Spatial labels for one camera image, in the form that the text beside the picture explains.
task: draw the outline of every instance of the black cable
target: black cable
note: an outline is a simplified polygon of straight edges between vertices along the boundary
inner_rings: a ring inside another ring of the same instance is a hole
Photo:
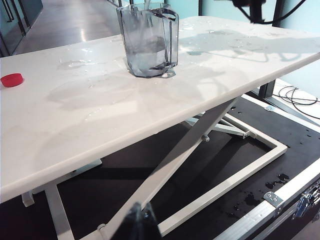
[[[289,17],[291,14],[293,14],[306,0],[301,0],[294,8],[292,8],[287,14],[283,15],[282,17],[279,17],[277,19],[274,19],[272,21],[258,21],[255,22],[252,20],[252,18],[246,13],[246,11],[241,7],[238,6],[237,8],[246,16],[247,19],[250,20],[250,22],[254,23],[254,24],[273,24],[275,22],[279,22],[283,19],[286,19],[287,17]]]
[[[287,88],[293,88],[293,89],[288,90],[285,93],[285,95],[281,95],[281,92],[284,89],[287,89]],[[297,88],[295,86],[285,86],[285,87],[283,87],[283,88],[281,88],[279,90],[278,95],[276,95],[276,94],[273,94],[273,95],[281,98],[282,100],[284,100],[287,103],[292,104],[294,106],[294,108],[297,109],[300,113],[302,113],[304,115],[307,115],[307,116],[309,116],[311,118],[315,118],[315,119],[319,119],[320,120],[320,117],[316,117],[316,116],[310,115],[308,113],[305,113],[304,111],[302,111],[301,109],[299,109],[297,107],[297,106],[310,106],[310,105],[313,105],[315,103],[319,103],[320,100],[317,97],[315,99],[306,99],[306,98],[294,97],[294,93],[296,92],[296,90],[299,90],[299,88]],[[295,100],[311,101],[311,102],[310,103],[303,103],[303,102],[298,102],[298,101],[295,101]]]

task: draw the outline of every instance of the metal rivet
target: metal rivet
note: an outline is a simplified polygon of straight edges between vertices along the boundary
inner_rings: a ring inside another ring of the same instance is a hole
[[[210,137],[208,137],[208,135],[203,135],[201,137],[202,141],[204,141],[205,143],[208,143],[210,141]]]
[[[96,229],[100,231],[100,229],[104,228],[106,225],[104,223],[100,224]]]

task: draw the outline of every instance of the table top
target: table top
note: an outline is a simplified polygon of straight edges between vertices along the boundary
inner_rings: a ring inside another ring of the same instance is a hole
[[[127,71],[120,35],[1,58],[0,200],[238,97],[320,58],[320,34],[182,19],[170,78]]]

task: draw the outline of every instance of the clear plastic pitcher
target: clear plastic pitcher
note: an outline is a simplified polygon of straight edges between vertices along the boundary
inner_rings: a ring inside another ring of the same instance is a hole
[[[116,11],[131,73],[153,77],[178,64],[179,16],[170,5],[132,4]]]

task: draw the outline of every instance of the red bottle cap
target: red bottle cap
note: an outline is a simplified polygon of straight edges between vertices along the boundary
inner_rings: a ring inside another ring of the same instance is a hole
[[[24,78],[20,73],[12,73],[12,74],[3,76],[2,78],[0,78],[0,80],[3,86],[5,86],[6,88],[10,88],[10,87],[14,87],[19,84],[22,84],[22,82],[24,81]]]

